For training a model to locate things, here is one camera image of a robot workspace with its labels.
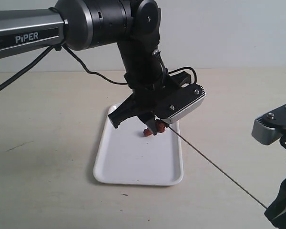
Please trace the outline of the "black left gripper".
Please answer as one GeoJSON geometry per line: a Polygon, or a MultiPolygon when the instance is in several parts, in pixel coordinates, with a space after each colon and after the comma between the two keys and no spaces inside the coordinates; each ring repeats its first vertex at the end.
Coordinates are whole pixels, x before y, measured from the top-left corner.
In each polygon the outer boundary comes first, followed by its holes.
{"type": "Polygon", "coordinates": [[[136,116],[153,132],[153,135],[157,135],[154,114],[156,106],[182,88],[182,85],[191,83],[189,73],[185,71],[172,71],[171,73],[174,75],[162,73],[149,81],[146,77],[139,80],[126,73],[125,80],[133,93],[108,115],[114,128],[118,128],[121,122],[136,116]]]}

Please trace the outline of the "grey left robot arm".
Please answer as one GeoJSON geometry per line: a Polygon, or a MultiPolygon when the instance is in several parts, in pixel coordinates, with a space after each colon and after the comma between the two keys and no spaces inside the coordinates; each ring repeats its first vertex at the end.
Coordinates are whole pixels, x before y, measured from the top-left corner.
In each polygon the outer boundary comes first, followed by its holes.
{"type": "Polygon", "coordinates": [[[109,114],[114,127],[131,118],[153,135],[187,115],[197,97],[196,75],[169,72],[161,58],[162,12],[154,0],[60,0],[39,10],[0,10],[0,59],[43,49],[0,91],[40,62],[50,51],[77,51],[117,44],[125,85],[132,94],[109,114]]]}

